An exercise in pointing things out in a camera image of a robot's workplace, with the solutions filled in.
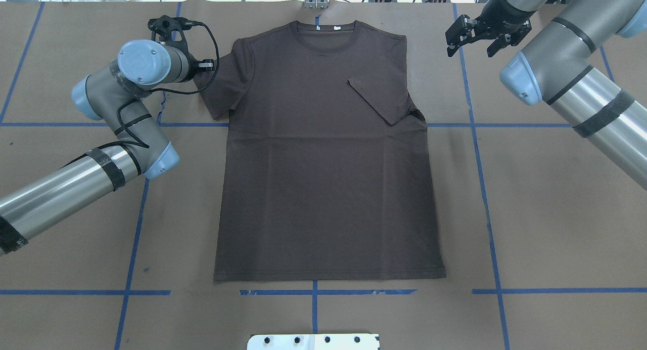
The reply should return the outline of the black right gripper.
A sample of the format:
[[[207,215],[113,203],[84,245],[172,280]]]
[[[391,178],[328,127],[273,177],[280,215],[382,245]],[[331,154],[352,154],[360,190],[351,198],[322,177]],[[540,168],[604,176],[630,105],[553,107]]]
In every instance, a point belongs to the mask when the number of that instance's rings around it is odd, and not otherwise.
[[[453,57],[462,46],[480,40],[492,40],[487,56],[494,57],[508,46],[518,46],[532,30],[532,13],[484,8],[475,18],[467,14],[458,16],[445,32],[446,52]]]

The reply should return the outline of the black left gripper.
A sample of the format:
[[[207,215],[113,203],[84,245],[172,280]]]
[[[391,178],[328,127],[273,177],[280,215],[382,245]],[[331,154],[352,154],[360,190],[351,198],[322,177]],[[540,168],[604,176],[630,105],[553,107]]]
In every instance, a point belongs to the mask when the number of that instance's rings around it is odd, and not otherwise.
[[[196,20],[188,20],[184,17],[170,17],[163,15],[148,21],[148,29],[152,32],[152,41],[162,45],[171,46],[182,51],[187,57],[193,57],[188,49],[184,32],[193,27],[204,26],[204,23]],[[204,59],[197,62],[199,70],[215,70],[213,59]]]

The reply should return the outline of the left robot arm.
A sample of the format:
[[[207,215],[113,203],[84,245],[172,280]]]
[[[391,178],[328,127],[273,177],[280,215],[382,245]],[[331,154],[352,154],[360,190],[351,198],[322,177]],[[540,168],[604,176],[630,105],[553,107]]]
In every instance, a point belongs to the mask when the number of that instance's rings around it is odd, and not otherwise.
[[[173,143],[144,101],[157,92],[181,95],[169,83],[207,73],[213,82],[219,50],[199,59],[186,33],[206,23],[168,15],[148,21],[150,37],[125,42],[116,57],[72,88],[74,106],[104,125],[110,140],[95,145],[53,173],[2,198],[2,255],[18,251],[56,224],[143,176],[155,179],[179,162]]]

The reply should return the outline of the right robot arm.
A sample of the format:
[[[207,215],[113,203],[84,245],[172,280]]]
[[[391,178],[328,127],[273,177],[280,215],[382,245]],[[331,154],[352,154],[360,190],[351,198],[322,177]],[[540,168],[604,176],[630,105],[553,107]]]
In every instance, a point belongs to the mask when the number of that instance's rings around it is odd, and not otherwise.
[[[478,17],[447,29],[447,54],[491,40],[492,57],[517,46],[548,0],[488,0]],[[501,70],[503,85],[532,106],[544,101],[641,187],[645,187],[645,107],[593,67],[588,58],[610,37],[645,31],[645,0],[571,0]]]

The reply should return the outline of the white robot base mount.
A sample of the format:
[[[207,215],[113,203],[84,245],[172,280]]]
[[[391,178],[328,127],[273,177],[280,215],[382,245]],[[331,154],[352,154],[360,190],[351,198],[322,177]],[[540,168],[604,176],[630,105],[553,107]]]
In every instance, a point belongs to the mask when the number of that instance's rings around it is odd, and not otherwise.
[[[257,334],[247,349],[381,349],[381,341],[370,333]]]

